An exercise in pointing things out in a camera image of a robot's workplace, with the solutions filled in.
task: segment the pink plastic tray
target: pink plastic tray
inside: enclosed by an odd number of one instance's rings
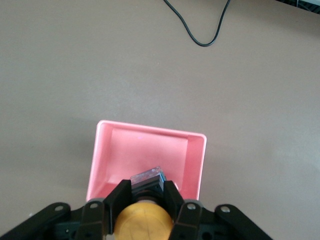
[[[102,120],[86,200],[105,198],[122,179],[160,166],[184,199],[199,199],[207,138],[203,134]]]

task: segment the black cable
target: black cable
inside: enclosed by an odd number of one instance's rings
[[[220,17],[220,21],[219,21],[218,27],[217,27],[217,29],[216,29],[214,38],[213,38],[210,42],[208,42],[208,43],[201,43],[201,42],[199,42],[199,41],[193,36],[193,34],[191,33],[188,25],[186,24],[184,18],[180,15],[180,13],[168,2],[168,0],[163,0],[163,1],[164,1],[164,2],[169,6],[169,8],[171,8],[171,10],[180,18],[181,22],[183,23],[186,31],[188,32],[188,34],[189,34],[189,36],[190,36],[190,38],[191,38],[196,44],[198,44],[198,45],[201,46],[201,47],[209,47],[209,46],[211,46],[211,45],[216,41],[216,39],[217,39],[217,37],[218,37],[218,35],[219,35],[219,31],[220,31],[220,27],[221,27],[221,24],[222,24],[222,20],[224,19],[225,12],[226,12],[227,7],[228,7],[228,5],[229,5],[229,3],[230,3],[230,0],[227,0],[226,4],[225,4],[225,6],[224,6],[224,9],[223,9],[223,11],[222,11],[222,14],[221,14],[221,17]]]

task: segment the yellow cap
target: yellow cap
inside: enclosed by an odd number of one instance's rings
[[[137,202],[119,214],[114,237],[116,240],[168,240],[172,227],[173,221],[162,207]]]

